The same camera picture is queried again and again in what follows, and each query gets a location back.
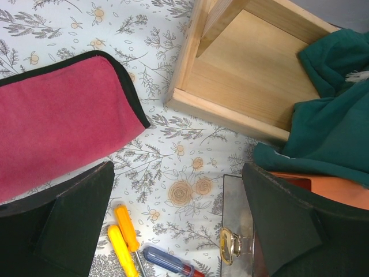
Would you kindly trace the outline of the orange drawer box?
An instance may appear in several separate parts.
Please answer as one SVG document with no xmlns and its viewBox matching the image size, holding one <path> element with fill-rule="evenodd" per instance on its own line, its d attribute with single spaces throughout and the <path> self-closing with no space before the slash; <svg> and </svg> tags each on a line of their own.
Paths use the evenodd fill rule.
<svg viewBox="0 0 369 277">
<path fill-rule="evenodd" d="M 327 199 L 368 210 L 368 189 L 353 181 L 322 175 L 304 175 L 272 172 L 290 184 L 318 194 Z"/>
</svg>

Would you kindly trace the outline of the blue red handled screwdriver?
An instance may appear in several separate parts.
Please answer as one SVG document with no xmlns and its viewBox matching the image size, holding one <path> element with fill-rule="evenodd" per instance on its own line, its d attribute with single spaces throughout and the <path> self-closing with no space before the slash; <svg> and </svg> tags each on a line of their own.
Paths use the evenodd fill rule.
<svg viewBox="0 0 369 277">
<path fill-rule="evenodd" d="M 186 264 L 181 259 L 163 252 L 154 246 L 147 246 L 143 250 L 143 255 L 148 262 L 172 273 L 189 277 L 205 277 L 205 274 L 195 269 L 193 265 Z"/>
</svg>

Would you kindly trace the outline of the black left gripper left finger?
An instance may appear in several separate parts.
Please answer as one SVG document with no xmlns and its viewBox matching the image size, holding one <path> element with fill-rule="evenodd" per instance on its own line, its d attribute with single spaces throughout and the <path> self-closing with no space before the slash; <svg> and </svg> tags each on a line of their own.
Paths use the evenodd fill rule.
<svg viewBox="0 0 369 277">
<path fill-rule="evenodd" d="M 114 176 L 103 162 L 1 205 L 1 276 L 88 276 Z"/>
</svg>

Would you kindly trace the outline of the clear acrylic drawer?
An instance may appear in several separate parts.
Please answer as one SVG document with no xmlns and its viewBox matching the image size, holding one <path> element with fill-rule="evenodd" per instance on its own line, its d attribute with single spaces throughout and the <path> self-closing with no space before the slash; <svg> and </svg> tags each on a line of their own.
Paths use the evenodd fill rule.
<svg viewBox="0 0 369 277">
<path fill-rule="evenodd" d="M 220 231 L 222 276 L 268 276 L 248 204 L 243 180 L 223 176 L 223 216 Z"/>
</svg>

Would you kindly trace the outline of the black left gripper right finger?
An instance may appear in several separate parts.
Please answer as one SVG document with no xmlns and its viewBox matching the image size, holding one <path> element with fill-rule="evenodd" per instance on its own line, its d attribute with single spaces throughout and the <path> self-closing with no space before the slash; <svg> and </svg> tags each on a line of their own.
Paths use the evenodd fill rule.
<svg viewBox="0 0 369 277">
<path fill-rule="evenodd" d="M 253 163 L 242 180 L 269 276 L 368 276 L 368 211 Z"/>
</svg>

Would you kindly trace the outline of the orange handled screwdriver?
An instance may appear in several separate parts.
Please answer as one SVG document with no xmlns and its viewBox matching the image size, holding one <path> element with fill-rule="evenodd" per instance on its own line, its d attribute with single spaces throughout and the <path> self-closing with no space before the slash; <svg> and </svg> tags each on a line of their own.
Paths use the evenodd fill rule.
<svg viewBox="0 0 369 277">
<path fill-rule="evenodd" d="M 140 243 L 137 240 L 136 232 L 133 226 L 133 223 L 131 221 L 129 212 L 125 205 L 119 205 L 115 208 L 115 216 L 118 220 L 118 225 L 121 230 L 121 233 L 123 235 L 123 239 L 125 240 L 127 244 L 127 248 L 130 252 L 133 252 L 137 262 L 138 266 L 141 270 L 142 276 L 147 277 L 144 266 L 142 264 L 142 261 L 139 256 L 139 248 Z"/>
</svg>

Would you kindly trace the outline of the yellow handled screwdriver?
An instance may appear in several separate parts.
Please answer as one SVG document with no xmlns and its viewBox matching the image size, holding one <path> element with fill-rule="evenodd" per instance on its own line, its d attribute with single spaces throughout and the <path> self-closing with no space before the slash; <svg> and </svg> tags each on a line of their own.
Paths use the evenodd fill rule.
<svg viewBox="0 0 369 277">
<path fill-rule="evenodd" d="M 109 226 L 108 237 L 126 276 L 139 277 L 139 273 L 136 270 L 132 256 L 127 248 L 125 240 L 123 239 L 120 228 L 117 225 Z"/>
</svg>

